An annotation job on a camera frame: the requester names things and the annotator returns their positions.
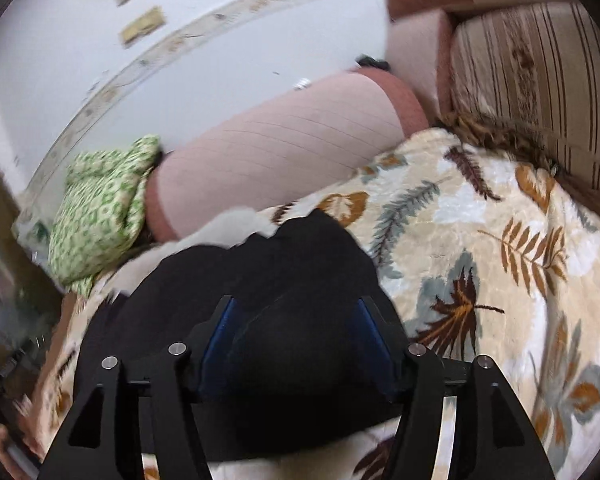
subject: wall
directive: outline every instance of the wall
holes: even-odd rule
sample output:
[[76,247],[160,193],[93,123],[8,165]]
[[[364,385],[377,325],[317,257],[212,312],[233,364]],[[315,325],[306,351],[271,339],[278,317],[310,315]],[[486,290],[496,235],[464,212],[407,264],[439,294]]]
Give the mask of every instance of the wall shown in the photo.
[[[301,78],[318,80],[347,70],[361,52],[382,56],[386,20],[381,9],[383,0],[296,2],[280,10],[269,8],[183,54],[170,52],[180,36],[145,54],[128,75],[103,89],[104,96],[115,94],[119,101],[110,108],[101,99],[90,103],[45,157],[29,187],[36,213],[53,218],[62,198],[62,176],[76,153],[128,146],[145,134],[160,135],[169,152],[222,120],[291,91]],[[356,19],[341,19],[347,14]],[[196,35],[195,30],[183,34]],[[142,78],[144,70],[150,72],[171,57]],[[66,140],[70,149],[64,148]]]
[[[0,19],[0,170],[11,192],[25,189],[60,132],[112,76],[231,1],[131,0],[117,7],[115,0],[14,0]],[[167,25],[124,49],[120,30],[154,5],[162,6]]]

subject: metal bolt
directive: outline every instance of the metal bolt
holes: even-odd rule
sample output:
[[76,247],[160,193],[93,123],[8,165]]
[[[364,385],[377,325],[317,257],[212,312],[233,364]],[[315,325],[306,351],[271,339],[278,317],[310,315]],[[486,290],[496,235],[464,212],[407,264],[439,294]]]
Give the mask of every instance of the metal bolt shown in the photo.
[[105,357],[102,360],[102,367],[105,370],[111,370],[112,368],[115,368],[117,364],[118,364],[118,358],[113,357],[113,355],[110,355],[109,357]]
[[420,343],[411,343],[409,345],[409,353],[415,355],[416,357],[420,357],[421,355],[426,354],[427,347]]
[[169,353],[171,355],[182,355],[187,349],[187,345],[184,343],[174,343],[169,346]]
[[485,369],[491,368],[495,364],[488,355],[478,355],[476,362]]

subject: cylindrical bolster pillow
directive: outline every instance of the cylindrical bolster pillow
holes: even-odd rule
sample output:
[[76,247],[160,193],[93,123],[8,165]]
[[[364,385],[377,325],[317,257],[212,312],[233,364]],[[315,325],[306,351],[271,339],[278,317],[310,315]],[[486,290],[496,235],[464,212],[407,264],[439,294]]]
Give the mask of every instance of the cylindrical bolster pillow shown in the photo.
[[600,192],[600,30],[583,6],[467,20],[451,59],[454,110],[534,132],[547,155]]
[[291,91],[206,131],[152,173],[146,219],[158,241],[183,238],[232,206],[291,202],[427,128],[411,90],[375,68]]
[[385,59],[391,73],[416,95],[433,123],[451,111],[451,43],[455,22],[441,9],[392,23]]

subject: black mount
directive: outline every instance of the black mount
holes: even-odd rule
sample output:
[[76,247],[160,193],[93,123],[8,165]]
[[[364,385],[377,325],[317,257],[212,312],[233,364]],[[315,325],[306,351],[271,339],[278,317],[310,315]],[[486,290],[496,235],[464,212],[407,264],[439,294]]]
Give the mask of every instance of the black mount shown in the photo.
[[[39,480],[142,480],[138,400],[150,397],[162,480],[210,480],[190,404],[202,402],[205,351],[232,298],[193,327],[182,342],[150,357],[122,363],[104,359],[91,389],[76,399],[43,463]],[[392,401],[403,405],[382,480],[429,480],[442,423],[443,399],[457,398],[449,480],[553,480],[544,449],[496,363],[439,358],[410,343],[371,298],[360,303],[394,368]]]

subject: blanket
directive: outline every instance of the blanket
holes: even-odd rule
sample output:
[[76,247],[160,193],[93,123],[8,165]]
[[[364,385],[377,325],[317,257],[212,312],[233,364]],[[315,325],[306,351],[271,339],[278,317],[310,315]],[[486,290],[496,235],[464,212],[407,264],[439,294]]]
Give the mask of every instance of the blanket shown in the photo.
[[[577,479],[600,448],[600,218],[547,172],[463,146],[440,129],[411,137],[346,182],[259,218],[270,226],[314,208],[336,218],[373,259],[410,338],[441,356],[472,360],[484,353],[496,360],[558,480]],[[88,319],[120,276],[131,292],[174,250],[149,251],[143,265],[139,258],[101,279],[74,314],[58,359],[62,373],[49,379],[48,416],[37,435],[43,449],[70,406]],[[435,479],[448,473],[454,408],[447,399]],[[388,459],[397,422],[275,460],[213,464],[212,476],[371,479]],[[155,458],[143,460],[146,478],[159,478]]]

